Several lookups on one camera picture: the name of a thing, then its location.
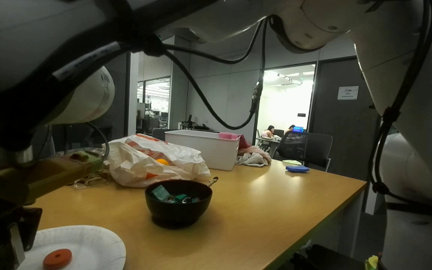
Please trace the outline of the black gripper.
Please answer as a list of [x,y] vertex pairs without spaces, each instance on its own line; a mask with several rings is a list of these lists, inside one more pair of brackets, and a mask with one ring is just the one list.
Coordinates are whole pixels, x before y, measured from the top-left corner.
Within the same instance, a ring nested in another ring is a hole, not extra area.
[[17,270],[34,248],[43,211],[0,202],[0,270]]

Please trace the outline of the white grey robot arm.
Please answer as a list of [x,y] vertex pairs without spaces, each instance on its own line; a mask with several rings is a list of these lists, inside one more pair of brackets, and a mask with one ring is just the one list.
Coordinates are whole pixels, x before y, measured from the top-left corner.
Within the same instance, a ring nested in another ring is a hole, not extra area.
[[161,53],[269,20],[316,52],[350,34],[383,127],[373,176],[388,200],[386,270],[432,270],[432,0],[0,0],[0,148],[20,154],[76,89],[127,52]]

